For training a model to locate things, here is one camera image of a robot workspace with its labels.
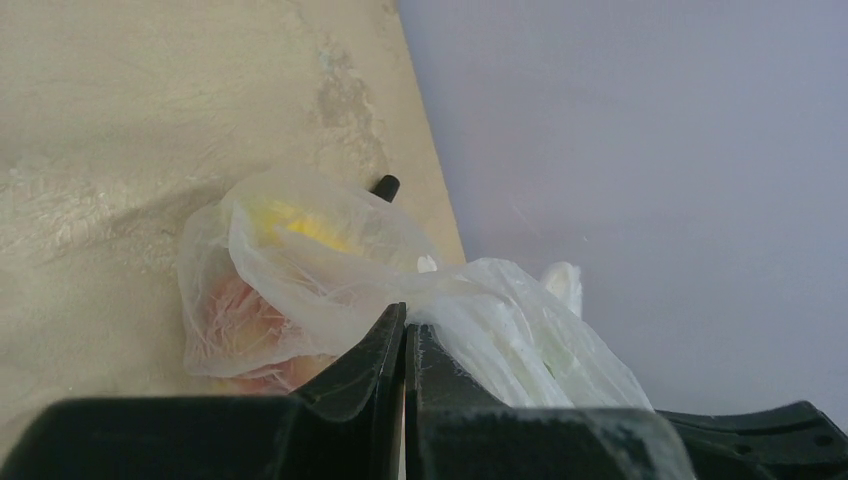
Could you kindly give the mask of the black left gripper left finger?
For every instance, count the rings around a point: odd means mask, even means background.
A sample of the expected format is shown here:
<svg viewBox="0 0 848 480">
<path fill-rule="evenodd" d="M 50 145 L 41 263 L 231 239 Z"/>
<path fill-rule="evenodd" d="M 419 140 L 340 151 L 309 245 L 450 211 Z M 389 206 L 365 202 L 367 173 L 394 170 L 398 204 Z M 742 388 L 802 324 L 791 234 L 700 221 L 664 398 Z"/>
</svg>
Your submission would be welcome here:
<svg viewBox="0 0 848 480">
<path fill-rule="evenodd" d="M 49 406 L 5 479 L 393 479 L 406 307 L 288 395 L 112 397 Z"/>
</svg>

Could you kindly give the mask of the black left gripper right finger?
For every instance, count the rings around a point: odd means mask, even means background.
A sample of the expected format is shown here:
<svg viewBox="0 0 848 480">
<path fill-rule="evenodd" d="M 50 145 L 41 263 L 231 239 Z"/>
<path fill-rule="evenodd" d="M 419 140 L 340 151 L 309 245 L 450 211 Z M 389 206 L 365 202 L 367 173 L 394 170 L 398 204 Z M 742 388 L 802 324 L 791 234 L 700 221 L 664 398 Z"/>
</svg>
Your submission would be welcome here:
<svg viewBox="0 0 848 480">
<path fill-rule="evenodd" d="M 512 408 L 410 325 L 405 347 L 411 479 L 692 479 L 658 414 L 630 408 Z"/>
</svg>

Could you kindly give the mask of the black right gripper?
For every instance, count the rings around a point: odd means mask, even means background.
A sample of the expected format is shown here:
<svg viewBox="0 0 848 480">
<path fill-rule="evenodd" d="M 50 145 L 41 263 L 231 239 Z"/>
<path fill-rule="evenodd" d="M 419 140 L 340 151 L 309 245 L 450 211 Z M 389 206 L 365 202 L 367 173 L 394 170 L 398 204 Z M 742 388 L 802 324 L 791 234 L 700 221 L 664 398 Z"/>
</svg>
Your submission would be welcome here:
<svg viewBox="0 0 848 480">
<path fill-rule="evenodd" d="M 847 477 L 847 435 L 808 401 L 740 415 L 662 411 L 703 480 Z"/>
</svg>

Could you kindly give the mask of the translucent printed plastic bag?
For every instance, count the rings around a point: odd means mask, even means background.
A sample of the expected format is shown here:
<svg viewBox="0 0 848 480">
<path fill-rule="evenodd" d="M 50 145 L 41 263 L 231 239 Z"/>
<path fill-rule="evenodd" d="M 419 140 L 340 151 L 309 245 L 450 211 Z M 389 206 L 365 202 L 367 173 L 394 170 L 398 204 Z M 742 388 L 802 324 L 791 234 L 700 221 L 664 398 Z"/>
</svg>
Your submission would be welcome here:
<svg viewBox="0 0 848 480">
<path fill-rule="evenodd" d="M 262 245 L 248 214 L 281 201 L 321 216 L 352 247 L 343 253 L 296 233 Z M 361 341 L 392 304 L 497 399 L 513 407 L 635 407 L 650 401 L 631 370 L 581 317 L 580 270 L 566 262 L 535 279 L 517 264 L 483 258 L 447 266 L 399 207 L 312 173 L 271 170 L 245 178 L 187 220 L 177 256 L 195 376 L 234 375 L 263 363 L 213 362 L 203 333 L 218 282 L 236 274 L 290 322 L 270 363 L 335 355 Z"/>
</svg>

